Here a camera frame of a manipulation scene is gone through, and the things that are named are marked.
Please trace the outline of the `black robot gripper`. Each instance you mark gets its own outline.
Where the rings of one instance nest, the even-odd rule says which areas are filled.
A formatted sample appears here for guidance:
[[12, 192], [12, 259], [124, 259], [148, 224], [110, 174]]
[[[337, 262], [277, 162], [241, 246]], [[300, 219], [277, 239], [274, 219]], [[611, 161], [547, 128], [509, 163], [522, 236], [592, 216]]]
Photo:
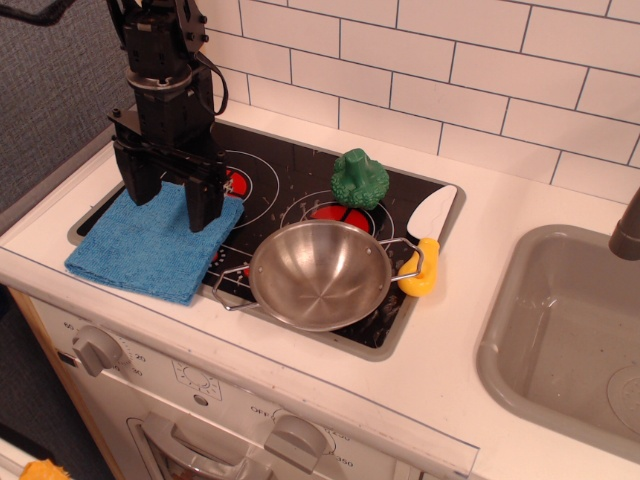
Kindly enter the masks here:
[[197, 233], [217, 219], [224, 202], [225, 153], [213, 136], [212, 72], [182, 69], [149, 78], [129, 70], [136, 111], [114, 110], [116, 163], [136, 205], [161, 190], [161, 177], [185, 184], [189, 228]]

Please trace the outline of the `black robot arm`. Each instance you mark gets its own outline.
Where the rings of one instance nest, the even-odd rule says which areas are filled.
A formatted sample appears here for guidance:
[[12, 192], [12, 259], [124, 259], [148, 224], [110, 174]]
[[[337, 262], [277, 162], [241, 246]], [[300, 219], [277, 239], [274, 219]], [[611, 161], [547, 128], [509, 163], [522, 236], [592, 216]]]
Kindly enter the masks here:
[[137, 205], [152, 200], [168, 178], [185, 188], [189, 226], [203, 230], [222, 211], [226, 151], [214, 139], [213, 75], [203, 54], [206, 16], [193, 1], [111, 1], [127, 53], [126, 79], [135, 110], [114, 110], [117, 165]]

